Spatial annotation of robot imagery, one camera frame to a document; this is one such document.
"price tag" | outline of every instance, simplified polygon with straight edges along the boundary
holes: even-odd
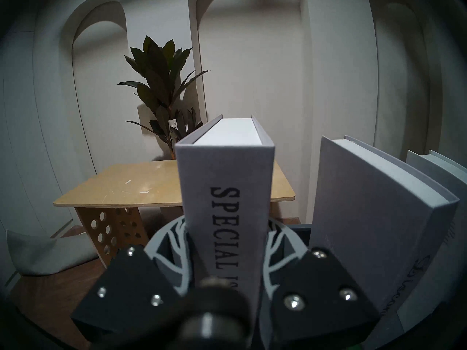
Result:
[[[171,128],[174,128],[174,129],[177,129],[177,130],[178,130],[178,127],[177,127],[177,119],[169,120],[169,126],[170,126]]]

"screw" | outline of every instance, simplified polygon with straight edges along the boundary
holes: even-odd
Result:
[[[312,250],[312,251],[313,251],[313,254],[318,258],[326,258],[327,257],[327,254],[325,254],[321,250]]]
[[[103,298],[105,295],[106,295],[106,288],[105,287],[101,287],[99,290],[97,290],[97,296],[99,296],[100,298]]]
[[[151,305],[152,306],[159,306],[162,305],[164,301],[162,301],[162,298],[159,295],[154,295],[151,297]]]
[[[343,288],[339,291],[339,296],[345,301],[356,301],[358,296],[351,288]]]
[[[297,294],[284,297],[284,305],[292,311],[302,311],[305,308],[305,301]]]

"gray book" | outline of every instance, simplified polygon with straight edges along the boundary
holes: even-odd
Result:
[[[428,268],[458,201],[370,145],[321,139],[313,225],[382,316],[395,313]]]
[[[409,151],[407,164],[450,190],[460,201],[433,262],[397,312],[404,331],[427,317],[440,302],[450,300],[467,265],[467,169],[431,150],[427,155]]]
[[[274,143],[254,117],[222,115],[175,145],[195,283],[230,281],[256,316],[268,234]]]

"green leaf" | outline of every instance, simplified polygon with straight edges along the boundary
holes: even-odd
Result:
[[[172,97],[172,101],[174,101],[177,97],[180,96],[180,94],[187,88],[189,87],[189,85],[195,81],[198,77],[200,77],[201,75],[207,73],[209,70],[206,70],[206,71],[202,71],[200,72],[198,75],[196,75],[195,77],[193,77],[192,79],[190,79],[189,82],[187,83],[184,83],[183,85],[180,85],[180,87],[178,88],[178,90],[174,93],[173,97]]]
[[[142,75],[141,69],[138,67],[138,64],[136,63],[134,59],[125,55],[125,60],[127,60],[127,63],[131,65],[134,71]]]
[[[117,85],[126,85],[137,88],[138,84],[144,85],[143,83],[139,83],[138,81],[125,81],[123,83],[118,83]]]
[[[152,131],[151,129],[149,129],[148,127],[145,127],[144,125],[140,124],[140,123],[137,123],[135,121],[131,121],[131,120],[125,120],[127,123],[133,123],[133,124],[136,124],[136,125],[139,125],[140,127],[146,129],[146,130],[149,130],[151,133],[154,133],[156,134],[154,131]]]
[[[157,120],[150,120],[149,121],[149,124],[151,125],[151,128],[152,130],[154,131],[154,133],[156,134],[160,134],[160,135],[165,135],[164,134],[164,130],[162,130],[161,126],[159,125],[159,122]]]
[[[138,65],[138,69],[140,70],[139,73],[146,77],[145,73],[149,67],[148,57],[139,48],[130,47],[130,50],[133,54],[136,64]]]
[[[155,111],[155,118],[159,122],[164,134],[167,138],[170,138],[170,131],[169,131],[169,112],[166,108],[158,107]]]
[[[187,124],[186,133],[187,133],[187,134],[190,134],[190,133],[193,132],[193,130],[195,129],[196,123],[193,123],[193,119],[192,119],[193,113],[194,113],[193,108],[192,108],[192,112],[190,112],[189,110],[187,110],[187,115],[188,115],[188,120],[186,120],[186,124]]]
[[[196,111],[195,109],[193,109],[193,107],[192,107],[192,122],[193,122],[193,126],[196,126]]]
[[[167,62],[173,59],[175,54],[175,43],[173,39],[165,44],[164,48],[162,49],[162,53],[164,54]]]
[[[151,133],[157,135],[159,138],[161,138],[161,140],[164,142],[164,143],[167,143],[167,137],[162,133],[162,134],[158,134],[158,133],[155,133],[154,131],[152,131],[151,129],[149,129],[148,127],[145,127],[144,125],[141,125],[140,123],[137,123],[135,121],[131,121],[131,120],[126,120],[127,123],[133,123],[133,124],[136,124],[136,125],[139,125],[140,127],[143,127],[144,129],[146,130],[149,130]]]
[[[183,49],[182,49],[182,48],[179,48],[177,51],[175,51],[174,59],[176,59],[177,57],[179,57],[179,56],[181,55],[182,52],[183,52]]]
[[[177,138],[178,140],[180,140],[182,138],[182,134],[180,134],[180,132],[177,129],[170,127],[170,138]]]
[[[154,44],[154,41],[152,41],[152,39],[146,35],[146,37],[144,38],[144,42],[143,42],[143,51],[145,53],[148,53],[149,46],[152,44]]]
[[[165,56],[162,53],[162,50],[154,42],[149,45],[148,59],[153,70],[164,81],[164,84],[167,90],[171,91],[170,83],[169,83],[169,67],[167,65],[167,60],[165,59]]]
[[[191,75],[193,75],[193,73],[194,73],[195,71],[196,71],[196,70],[193,70],[191,73],[189,73],[188,76],[185,78],[185,80],[182,81],[182,83],[180,84],[180,86],[185,85],[185,83],[186,83],[186,81],[188,80],[188,78],[189,78]]]
[[[183,115],[183,111],[179,111],[178,114],[181,114],[181,115],[177,115],[175,119],[177,119],[178,131],[182,135],[182,138],[184,138],[186,136],[185,117]]]
[[[159,100],[157,100],[152,90],[144,84],[138,85],[137,90],[138,90],[138,96],[140,97],[141,101],[149,109],[151,109],[151,111],[155,115],[156,110],[159,107]]]
[[[146,80],[148,81],[149,87],[152,89],[155,97],[166,107],[169,105],[169,93],[165,87],[162,78],[157,75],[153,70],[146,72]]]
[[[191,48],[187,48],[186,50],[182,51],[182,53],[179,56],[174,57],[174,60],[172,62],[172,67],[170,68],[170,74],[169,74],[169,80],[170,80],[171,87],[175,87],[175,80],[177,79],[178,74],[180,74],[180,71],[182,70],[182,68],[185,66],[186,59],[188,59],[188,56],[190,56],[191,50],[192,50]]]

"table top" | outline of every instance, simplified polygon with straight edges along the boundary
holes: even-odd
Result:
[[[271,202],[295,192],[274,161]],[[177,161],[115,164],[54,202],[56,207],[176,207],[182,205]]]

